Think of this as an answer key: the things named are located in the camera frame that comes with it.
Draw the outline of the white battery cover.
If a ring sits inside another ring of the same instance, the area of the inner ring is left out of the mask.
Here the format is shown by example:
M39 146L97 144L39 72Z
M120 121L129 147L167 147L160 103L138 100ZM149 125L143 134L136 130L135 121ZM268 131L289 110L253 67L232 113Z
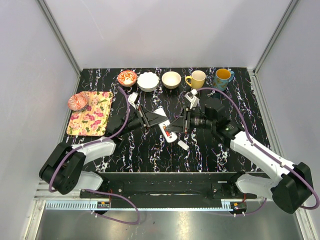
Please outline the white battery cover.
M182 140L179 140L179 141L177 142L177 144L178 144L182 149L184 149L185 151L187 151L187 150L189 149L189 146L188 146L184 141L182 141Z

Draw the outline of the white remote control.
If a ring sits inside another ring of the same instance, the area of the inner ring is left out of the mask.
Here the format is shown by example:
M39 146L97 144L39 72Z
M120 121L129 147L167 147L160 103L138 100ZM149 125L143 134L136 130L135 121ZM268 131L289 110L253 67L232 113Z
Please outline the white remote control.
M167 117L164 109L161 108L161 107L158 108L158 109L156 109L156 110L154 111L154 113L157 113L157 114L159 114L159 115L162 115L162 116L166 116L166 117ZM163 126L168 126L169 124L170 124L170 121L169 121L169 119L167 118L167 121L164 121L164 122L158 124L158 126L159 126L159 128L160 128L160 130L161 130L161 132L162 132L162 134L163 134L166 142L168 142L168 143L173 143L173 142L175 142L175 141L177 140L177 138L178 138L178 137L177 137L177 134L176 134L175 132L172 132L172 138L168 138L167 135L166 135L166 133L165 133L165 130L164 130L164 128L163 128Z

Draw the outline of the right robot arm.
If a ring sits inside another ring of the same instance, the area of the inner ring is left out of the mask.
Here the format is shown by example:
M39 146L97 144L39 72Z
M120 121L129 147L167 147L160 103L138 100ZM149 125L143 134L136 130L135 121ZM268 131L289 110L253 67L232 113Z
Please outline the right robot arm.
M286 160L256 141L242 126L227 118L220 100L206 100L203 112L185 107L181 115L166 127L168 132L176 133L187 133L192 129L209 130L214 140L246 157L267 175L264 178L237 173L227 186L231 197L253 194L272 199L281 210L293 214L312 195L309 166Z

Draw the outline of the red orange battery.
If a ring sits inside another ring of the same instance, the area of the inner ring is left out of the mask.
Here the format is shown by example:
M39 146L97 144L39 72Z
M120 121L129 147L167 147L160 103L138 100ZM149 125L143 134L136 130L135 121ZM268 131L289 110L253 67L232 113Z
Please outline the red orange battery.
M164 132L165 132L166 136L167 136L169 139L173 138L172 132L167 131L167 130L166 130L166 129L167 129L166 126L163 126L163 129L164 129Z

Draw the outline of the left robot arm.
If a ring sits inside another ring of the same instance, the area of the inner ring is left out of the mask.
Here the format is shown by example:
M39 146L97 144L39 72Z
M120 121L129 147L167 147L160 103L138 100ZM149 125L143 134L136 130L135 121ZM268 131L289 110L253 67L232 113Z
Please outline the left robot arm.
M112 139L105 136L85 144L70 145L59 143L39 171L39 177L51 184L52 190L66 195L73 189L91 188L98 198L108 193L108 185L102 176L95 172L83 171L83 166L98 158L111 156L120 143L119 137L136 129L161 125L168 118L162 108L151 112L138 105L132 108L133 114L128 117L112 116L107 123L106 133L110 136L118 133Z

